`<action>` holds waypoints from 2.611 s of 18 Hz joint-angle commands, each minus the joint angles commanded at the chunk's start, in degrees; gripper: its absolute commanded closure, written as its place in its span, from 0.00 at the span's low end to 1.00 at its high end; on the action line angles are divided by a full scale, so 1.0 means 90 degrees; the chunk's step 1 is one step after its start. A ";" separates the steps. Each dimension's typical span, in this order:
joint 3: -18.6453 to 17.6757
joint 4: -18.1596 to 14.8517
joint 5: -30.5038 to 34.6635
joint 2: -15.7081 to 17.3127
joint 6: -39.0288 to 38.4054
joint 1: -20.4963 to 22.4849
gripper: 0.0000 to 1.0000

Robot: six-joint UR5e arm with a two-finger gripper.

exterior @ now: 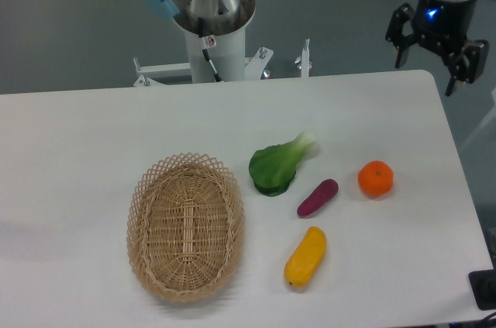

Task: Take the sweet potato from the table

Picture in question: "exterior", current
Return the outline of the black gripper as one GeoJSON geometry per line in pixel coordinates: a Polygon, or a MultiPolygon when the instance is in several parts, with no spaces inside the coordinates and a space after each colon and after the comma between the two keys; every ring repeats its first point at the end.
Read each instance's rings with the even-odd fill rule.
{"type": "Polygon", "coordinates": [[[394,67],[401,68],[414,44],[435,54],[448,53],[445,65],[450,80],[445,95],[453,93],[455,85],[472,84],[484,72],[488,56],[486,40],[472,40],[467,36],[478,0],[418,0],[414,10],[408,3],[395,9],[385,34],[396,52],[394,67]],[[412,33],[403,30],[411,22],[412,33]]]}

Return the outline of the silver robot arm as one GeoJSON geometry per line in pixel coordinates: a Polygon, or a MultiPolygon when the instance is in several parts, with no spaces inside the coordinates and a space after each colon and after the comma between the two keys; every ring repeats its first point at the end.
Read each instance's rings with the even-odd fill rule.
{"type": "Polygon", "coordinates": [[[417,44],[442,59],[450,80],[445,95],[458,83],[472,84],[484,72],[490,50],[486,40],[467,36],[478,0],[418,0],[414,8],[405,3],[392,13],[386,41],[397,51],[395,67],[402,67],[409,48],[417,44]]]}

